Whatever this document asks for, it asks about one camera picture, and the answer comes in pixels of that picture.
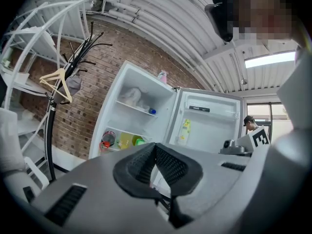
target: open refrigerator door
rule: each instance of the open refrigerator door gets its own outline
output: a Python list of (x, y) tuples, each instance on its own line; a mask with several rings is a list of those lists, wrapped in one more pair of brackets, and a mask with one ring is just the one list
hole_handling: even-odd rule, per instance
[(166, 143), (219, 153), (241, 134), (243, 99), (197, 89), (180, 89)]

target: brick wall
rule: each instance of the brick wall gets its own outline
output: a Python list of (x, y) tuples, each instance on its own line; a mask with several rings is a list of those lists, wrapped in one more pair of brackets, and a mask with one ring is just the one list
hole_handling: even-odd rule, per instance
[[(97, 43), (113, 46), (97, 46), (86, 55), (85, 59), (97, 64), (82, 64), (88, 72), (81, 72), (81, 90), (73, 96), (73, 103), (58, 106), (53, 128), (53, 145), (84, 159), (88, 158), (93, 129), (105, 96), (125, 60), (155, 76), (161, 70), (167, 71), (167, 82), (171, 86), (202, 88), (179, 63), (144, 38), (111, 23), (94, 20), (94, 34), (100, 32), (104, 35)], [(61, 49), (62, 53), (71, 53), (67, 41), (61, 42)], [(55, 63), (38, 58), (30, 70), (30, 79), (38, 82), (40, 76), (54, 70)], [(47, 102), (43, 97), (26, 93), (21, 96), (21, 104), (38, 119), (44, 116)]]

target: pink bottle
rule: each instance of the pink bottle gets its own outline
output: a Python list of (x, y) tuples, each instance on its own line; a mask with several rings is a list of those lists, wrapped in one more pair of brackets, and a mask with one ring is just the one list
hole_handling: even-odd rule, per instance
[(161, 70), (157, 77), (162, 83), (167, 84), (167, 72), (164, 70)]

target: clothes hanger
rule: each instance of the clothes hanger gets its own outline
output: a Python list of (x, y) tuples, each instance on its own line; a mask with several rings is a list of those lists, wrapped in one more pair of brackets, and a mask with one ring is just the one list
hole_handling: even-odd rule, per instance
[[(68, 87), (67, 87), (66, 82), (65, 82), (65, 70), (63, 68), (60, 68), (60, 69), (56, 70), (54, 73), (51, 73), (49, 75), (42, 76), (39, 79), (40, 79), (40, 83), (44, 83), (44, 84), (48, 85), (55, 92), (59, 93), (65, 99), (69, 100), (70, 103), (73, 101), (72, 96), (70, 95), (70, 92), (69, 92)], [(53, 85), (48, 83), (48, 81), (50, 81), (50, 80), (57, 80), (57, 79), (61, 79), (66, 95), (63, 95), (61, 92), (59, 92), (56, 86), (53, 86)]]

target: ceiling light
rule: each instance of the ceiling light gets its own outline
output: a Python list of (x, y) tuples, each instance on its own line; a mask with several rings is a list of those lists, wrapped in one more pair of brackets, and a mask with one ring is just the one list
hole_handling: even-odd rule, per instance
[(295, 52), (286, 52), (277, 55), (270, 55), (264, 57), (257, 57), (245, 61), (246, 68), (257, 67), (261, 65), (267, 65), (272, 63), (284, 62), (284, 61), (294, 61)]

